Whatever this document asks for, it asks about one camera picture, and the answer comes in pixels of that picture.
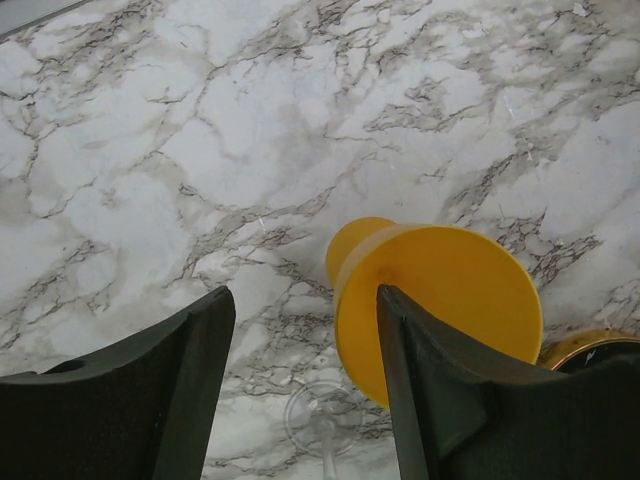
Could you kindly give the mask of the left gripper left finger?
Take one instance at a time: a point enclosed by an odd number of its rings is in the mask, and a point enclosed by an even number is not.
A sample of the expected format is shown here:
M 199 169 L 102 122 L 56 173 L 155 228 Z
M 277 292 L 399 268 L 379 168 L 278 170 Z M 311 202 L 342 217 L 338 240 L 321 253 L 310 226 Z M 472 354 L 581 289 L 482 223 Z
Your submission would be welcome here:
M 200 478 L 234 325 L 222 286 L 105 348 L 2 377 L 2 478 Z

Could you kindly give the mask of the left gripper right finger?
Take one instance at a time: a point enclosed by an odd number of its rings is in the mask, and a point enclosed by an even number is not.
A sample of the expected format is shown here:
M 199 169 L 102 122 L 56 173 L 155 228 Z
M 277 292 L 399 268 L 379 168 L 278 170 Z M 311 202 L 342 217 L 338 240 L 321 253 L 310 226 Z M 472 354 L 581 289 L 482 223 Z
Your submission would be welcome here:
M 566 374 L 431 315 L 394 286 L 377 321 L 404 479 L 635 479 L 639 358 Z

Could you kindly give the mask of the orange plastic wine glass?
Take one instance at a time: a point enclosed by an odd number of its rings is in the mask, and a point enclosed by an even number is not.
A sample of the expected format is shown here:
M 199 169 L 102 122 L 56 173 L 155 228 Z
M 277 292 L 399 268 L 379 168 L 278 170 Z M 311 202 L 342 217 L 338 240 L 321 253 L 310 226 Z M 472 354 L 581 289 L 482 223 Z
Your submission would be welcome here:
M 332 238 L 325 268 L 333 289 L 336 347 L 369 399 L 389 398 L 377 322 L 377 290 L 398 287 L 436 318 L 518 360 L 541 351 L 543 311 L 524 266 L 496 241 L 457 226 L 365 217 Z

